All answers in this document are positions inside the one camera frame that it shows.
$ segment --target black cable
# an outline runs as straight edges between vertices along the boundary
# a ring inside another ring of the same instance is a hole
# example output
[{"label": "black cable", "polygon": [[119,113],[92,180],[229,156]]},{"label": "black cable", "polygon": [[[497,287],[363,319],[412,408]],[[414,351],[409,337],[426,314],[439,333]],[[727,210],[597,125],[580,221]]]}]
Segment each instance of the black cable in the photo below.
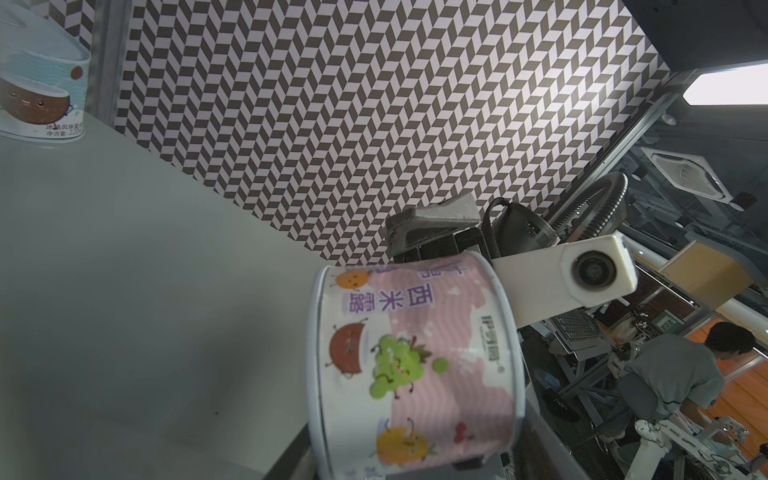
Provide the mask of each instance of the black cable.
[{"label": "black cable", "polygon": [[494,198],[491,200],[491,203],[488,204],[488,208],[485,209],[485,215],[482,217],[480,231],[482,232],[482,236],[485,237],[485,243],[488,247],[488,253],[491,255],[491,258],[499,258],[502,256],[502,252],[498,249],[496,236],[493,234],[493,230],[491,229],[491,210],[499,205],[509,207],[510,204],[511,202],[504,198]]},{"label": "black cable", "polygon": [[[712,464],[711,467],[709,465],[704,465],[704,467],[706,467],[707,470],[709,470],[710,472],[714,472],[718,475],[730,475],[730,473],[733,471],[731,467],[736,466],[736,464],[730,461],[728,458],[725,458],[722,455],[718,455],[717,453],[713,453],[712,455],[709,455],[710,458],[707,460],[707,458],[704,456],[705,455],[704,452],[702,452],[701,450],[699,450],[698,452],[699,452],[699,456],[705,462]],[[715,457],[720,457],[723,460],[715,460]],[[724,471],[723,469],[718,470],[717,468],[718,465],[723,465],[723,464],[725,464],[725,466],[728,468],[727,471]]]}]

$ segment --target ceiling light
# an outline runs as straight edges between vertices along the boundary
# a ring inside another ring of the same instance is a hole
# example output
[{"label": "ceiling light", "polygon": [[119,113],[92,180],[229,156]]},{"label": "ceiling light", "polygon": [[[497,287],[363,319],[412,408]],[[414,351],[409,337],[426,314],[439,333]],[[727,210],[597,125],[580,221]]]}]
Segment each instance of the ceiling light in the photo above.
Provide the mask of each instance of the ceiling light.
[{"label": "ceiling light", "polygon": [[757,202],[757,197],[747,192],[740,192],[736,197],[730,201],[729,205],[739,212],[745,211],[747,208],[752,207]]},{"label": "ceiling light", "polygon": [[699,75],[683,94],[691,105],[768,105],[768,64]]},{"label": "ceiling light", "polygon": [[641,165],[634,169],[634,172],[632,172],[632,178],[634,178],[637,181],[643,180],[643,177],[648,175],[648,169]]},{"label": "ceiling light", "polygon": [[677,220],[674,221],[674,224],[679,228],[685,228],[690,223],[690,218],[686,217],[685,215],[680,215]]},{"label": "ceiling light", "polygon": [[671,127],[674,127],[675,125],[677,125],[677,119],[670,114],[661,115],[661,121],[663,121],[665,124]]}]

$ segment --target cartoon grape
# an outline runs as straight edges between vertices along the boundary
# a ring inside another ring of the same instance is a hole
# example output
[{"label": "cartoon grape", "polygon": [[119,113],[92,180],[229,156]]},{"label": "cartoon grape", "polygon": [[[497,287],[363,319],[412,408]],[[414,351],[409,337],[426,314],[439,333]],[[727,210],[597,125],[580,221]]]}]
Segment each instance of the cartoon grape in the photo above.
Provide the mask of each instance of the cartoon grape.
[{"label": "cartoon grape", "polygon": [[394,392],[398,399],[397,389],[410,384],[410,392],[413,391],[413,383],[424,376],[426,358],[432,355],[423,345],[414,346],[416,338],[412,340],[397,339],[392,335],[384,335],[379,344],[374,346],[372,352],[379,349],[376,354],[376,367],[373,369],[374,382],[370,388],[370,394],[374,399],[383,398],[387,392]]},{"label": "cartoon grape", "polygon": [[434,370],[435,373],[448,372],[449,367],[450,367],[450,363],[448,362],[448,359],[446,359],[444,356],[436,358],[435,361],[432,362],[432,370]]}]

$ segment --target gray shirt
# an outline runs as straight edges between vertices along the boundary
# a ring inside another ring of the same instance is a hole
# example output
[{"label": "gray shirt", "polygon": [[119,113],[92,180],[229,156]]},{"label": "gray shirt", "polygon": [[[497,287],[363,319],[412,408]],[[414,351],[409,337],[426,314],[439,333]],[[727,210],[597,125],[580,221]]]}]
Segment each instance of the gray shirt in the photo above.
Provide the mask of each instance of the gray shirt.
[{"label": "gray shirt", "polygon": [[686,398],[708,407],[725,388],[712,351],[682,336],[662,335],[640,346],[626,370],[637,373],[659,399],[656,412],[667,417]]}]

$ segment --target black and white herringbone pattern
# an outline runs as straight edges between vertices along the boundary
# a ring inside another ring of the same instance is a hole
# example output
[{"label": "black and white herringbone pattern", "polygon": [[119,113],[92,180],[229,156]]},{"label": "black and white herringbone pattern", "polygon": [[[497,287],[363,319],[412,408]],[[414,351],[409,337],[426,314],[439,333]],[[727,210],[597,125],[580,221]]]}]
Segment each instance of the black and white herringbone pattern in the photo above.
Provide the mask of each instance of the black and white herringbone pattern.
[{"label": "black and white herringbone pattern", "polygon": [[24,3],[41,17],[55,20],[87,49],[91,49],[96,0],[24,0]]},{"label": "black and white herringbone pattern", "polygon": [[544,209],[668,73],[618,0],[137,0],[117,129],[339,263],[473,191]]}]

